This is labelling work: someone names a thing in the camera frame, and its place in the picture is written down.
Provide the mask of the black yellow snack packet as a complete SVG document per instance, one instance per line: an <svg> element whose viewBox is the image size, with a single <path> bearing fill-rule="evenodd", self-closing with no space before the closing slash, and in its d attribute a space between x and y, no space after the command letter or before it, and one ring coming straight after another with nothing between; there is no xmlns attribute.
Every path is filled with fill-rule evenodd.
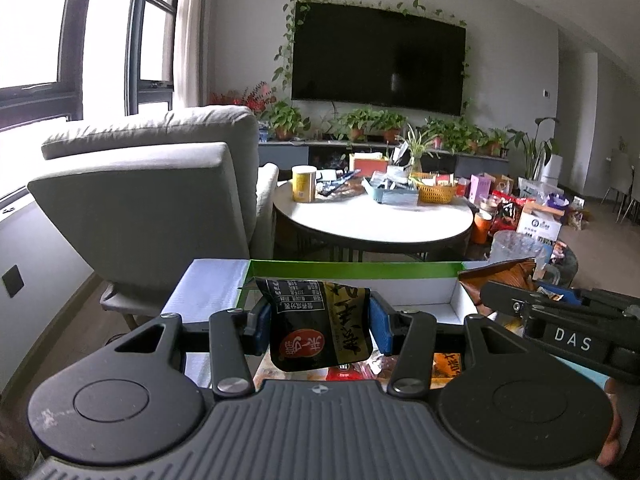
<svg viewBox="0 0 640 480"><path fill-rule="evenodd" d="M270 307L269 351L279 370L316 370L370 356L369 289L276 278L256 284Z"/></svg>

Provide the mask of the green cardboard box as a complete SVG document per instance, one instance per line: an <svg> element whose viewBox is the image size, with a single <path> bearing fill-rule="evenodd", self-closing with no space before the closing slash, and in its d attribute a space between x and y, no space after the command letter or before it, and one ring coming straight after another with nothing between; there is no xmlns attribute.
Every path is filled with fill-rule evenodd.
<svg viewBox="0 0 640 480"><path fill-rule="evenodd" d="M477 307L458 281L463 262L286 262L253 260L240 281L236 305L244 310L262 298L256 278L295 278L367 287L397 310L434 315L460 324Z"/></svg>

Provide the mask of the blue patterned table mat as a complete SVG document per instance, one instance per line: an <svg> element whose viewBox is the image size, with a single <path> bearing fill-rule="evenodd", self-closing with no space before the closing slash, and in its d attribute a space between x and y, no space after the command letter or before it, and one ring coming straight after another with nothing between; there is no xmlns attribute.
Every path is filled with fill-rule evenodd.
<svg viewBox="0 0 640 480"><path fill-rule="evenodd" d="M213 313L234 308L249 265L241 259L194 260L160 313L177 313L186 324L207 322Z"/></svg>

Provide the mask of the white blue carton box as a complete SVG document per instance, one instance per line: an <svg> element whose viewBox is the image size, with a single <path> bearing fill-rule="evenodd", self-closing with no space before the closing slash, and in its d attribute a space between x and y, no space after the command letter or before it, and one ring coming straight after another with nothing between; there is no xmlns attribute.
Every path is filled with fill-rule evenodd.
<svg viewBox="0 0 640 480"><path fill-rule="evenodd" d="M537 209L523 210L516 232L533 237L541 243L551 244L558 240L562 223L553 214Z"/></svg>

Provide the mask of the round white coffee table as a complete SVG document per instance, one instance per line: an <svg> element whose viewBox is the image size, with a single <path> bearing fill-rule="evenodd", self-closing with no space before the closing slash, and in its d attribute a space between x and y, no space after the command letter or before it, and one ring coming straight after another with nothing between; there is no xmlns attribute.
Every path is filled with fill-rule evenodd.
<svg viewBox="0 0 640 480"><path fill-rule="evenodd" d="M379 204L366 192L296 203L292 185L280 182L273 205L294 228L314 240L351 252L430 254L468 244L472 209L456 198L448 205Z"/></svg>

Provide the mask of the clear glass mug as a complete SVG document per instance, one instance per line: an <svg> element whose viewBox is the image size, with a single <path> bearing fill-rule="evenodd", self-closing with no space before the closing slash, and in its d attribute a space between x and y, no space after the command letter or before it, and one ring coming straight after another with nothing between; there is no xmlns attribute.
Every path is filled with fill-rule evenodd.
<svg viewBox="0 0 640 480"><path fill-rule="evenodd" d="M534 259L534 279L544 277L544 270L552 254L552 246L537 240L535 237L515 231L502 230L495 232L492 238L488 261L490 263L520 259Z"/></svg>

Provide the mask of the orange lidded jar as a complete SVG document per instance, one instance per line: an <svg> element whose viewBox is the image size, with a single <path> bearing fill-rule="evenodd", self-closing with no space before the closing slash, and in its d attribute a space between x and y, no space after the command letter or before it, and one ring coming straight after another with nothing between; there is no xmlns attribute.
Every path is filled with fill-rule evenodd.
<svg viewBox="0 0 640 480"><path fill-rule="evenodd" d="M477 245L486 243L491 227L492 217L487 211L479 210L474 214L474 223L471 232L471 242Z"/></svg>

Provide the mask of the woven yellow basket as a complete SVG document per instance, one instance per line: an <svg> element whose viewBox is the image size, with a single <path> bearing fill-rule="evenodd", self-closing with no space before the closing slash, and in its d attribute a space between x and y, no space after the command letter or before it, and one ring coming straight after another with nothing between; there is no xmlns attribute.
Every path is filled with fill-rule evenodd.
<svg viewBox="0 0 640 480"><path fill-rule="evenodd" d="M419 202L422 204L450 204L456 196L456 189L454 184L419 184Z"/></svg>

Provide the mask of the blue grey tray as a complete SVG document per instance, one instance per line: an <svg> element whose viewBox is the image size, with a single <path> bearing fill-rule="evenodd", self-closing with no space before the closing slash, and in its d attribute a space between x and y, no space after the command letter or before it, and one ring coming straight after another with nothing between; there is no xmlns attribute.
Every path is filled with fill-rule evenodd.
<svg viewBox="0 0 640 480"><path fill-rule="evenodd" d="M372 185L368 178L361 180L362 187L367 194L375 201L382 205L393 206L416 206L419 201L419 192L417 190L407 190L406 188L377 188Z"/></svg>

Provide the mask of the purple gift bag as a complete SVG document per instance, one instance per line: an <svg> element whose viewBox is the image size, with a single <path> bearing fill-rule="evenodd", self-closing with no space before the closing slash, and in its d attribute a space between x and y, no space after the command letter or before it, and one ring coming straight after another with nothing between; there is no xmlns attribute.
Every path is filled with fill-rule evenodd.
<svg viewBox="0 0 640 480"><path fill-rule="evenodd" d="M481 174L472 174L469 187L469 201L475 205L479 205L483 198L491 194L491 188L495 184L496 178L491 174L482 172Z"/></svg>

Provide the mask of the yellow canister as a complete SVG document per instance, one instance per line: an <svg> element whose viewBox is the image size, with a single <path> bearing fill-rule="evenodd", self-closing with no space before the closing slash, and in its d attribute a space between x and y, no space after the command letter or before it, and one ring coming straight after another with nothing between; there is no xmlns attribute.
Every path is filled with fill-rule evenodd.
<svg viewBox="0 0 640 480"><path fill-rule="evenodd" d="M292 199L296 203L311 203L316 197L317 168L298 165L292 168Z"/></svg>

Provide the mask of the black wall socket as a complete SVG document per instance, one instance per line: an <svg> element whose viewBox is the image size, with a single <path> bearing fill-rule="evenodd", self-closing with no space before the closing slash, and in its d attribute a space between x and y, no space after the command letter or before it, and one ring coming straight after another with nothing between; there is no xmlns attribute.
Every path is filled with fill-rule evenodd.
<svg viewBox="0 0 640 480"><path fill-rule="evenodd" d="M6 270L1 279L10 298L15 297L25 285L21 271L16 264Z"/></svg>

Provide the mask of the black wall television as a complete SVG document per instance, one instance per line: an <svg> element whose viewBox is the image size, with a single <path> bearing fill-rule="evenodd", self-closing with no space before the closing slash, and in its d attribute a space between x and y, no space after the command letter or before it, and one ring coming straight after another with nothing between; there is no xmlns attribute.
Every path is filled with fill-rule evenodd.
<svg viewBox="0 0 640 480"><path fill-rule="evenodd" d="M462 110L464 27L346 4L296 4L291 96L412 108Z"/></svg>

